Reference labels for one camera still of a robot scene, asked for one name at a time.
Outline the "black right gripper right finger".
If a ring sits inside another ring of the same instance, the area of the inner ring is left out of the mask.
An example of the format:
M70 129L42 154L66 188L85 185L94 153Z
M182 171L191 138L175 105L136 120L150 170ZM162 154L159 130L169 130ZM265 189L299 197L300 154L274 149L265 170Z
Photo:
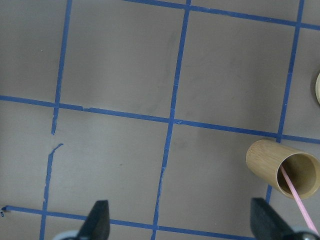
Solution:
M250 201L250 229L257 240L318 240L313 230L289 226L281 216L260 197Z

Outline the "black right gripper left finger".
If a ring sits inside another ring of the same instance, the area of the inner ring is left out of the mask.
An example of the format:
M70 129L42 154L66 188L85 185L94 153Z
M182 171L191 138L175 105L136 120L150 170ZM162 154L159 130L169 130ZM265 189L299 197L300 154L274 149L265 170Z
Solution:
M76 240L107 240L110 235L110 213L108 200L98 200L93 205Z

